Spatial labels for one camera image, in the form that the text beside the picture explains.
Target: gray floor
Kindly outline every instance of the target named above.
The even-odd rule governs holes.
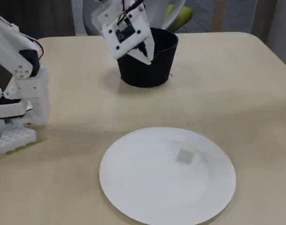
[[[187,0],[194,12],[193,19],[178,32],[207,32],[212,23],[214,0]],[[227,0],[224,30],[250,32],[257,0]]]

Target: yellow object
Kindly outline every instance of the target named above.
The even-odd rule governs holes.
[[[174,5],[169,5],[167,12],[166,12],[166,17],[170,14],[172,11]],[[182,26],[184,26],[188,21],[191,20],[193,17],[193,10],[190,7],[183,7],[181,12],[178,14],[177,18],[175,21],[169,26],[167,30],[169,31],[176,31]]]

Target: black cable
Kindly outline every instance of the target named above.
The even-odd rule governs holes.
[[[122,0],[122,6],[123,6],[123,12],[125,12],[125,1],[124,0]]]
[[[125,19],[125,17],[127,16],[127,14],[130,11],[133,11],[134,9],[136,9],[137,7],[139,7],[140,4],[142,4],[144,2],[144,0],[137,0],[135,1],[131,6],[129,6],[129,8],[127,8],[124,12],[124,15],[121,19],[118,20],[117,25],[119,26],[119,24]]]

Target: white lego base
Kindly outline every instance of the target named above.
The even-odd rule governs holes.
[[[29,128],[8,128],[0,136],[0,154],[25,146],[37,140],[36,132]]]
[[[154,127],[114,142],[100,165],[101,187],[128,217],[149,225],[194,225],[230,202],[235,169],[213,142],[192,131]]]

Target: black plastic cup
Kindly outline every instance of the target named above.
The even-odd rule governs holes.
[[[171,71],[178,37],[167,31],[151,28],[155,47],[151,65],[146,65],[130,55],[118,59],[121,79],[135,87],[151,88],[165,83]]]

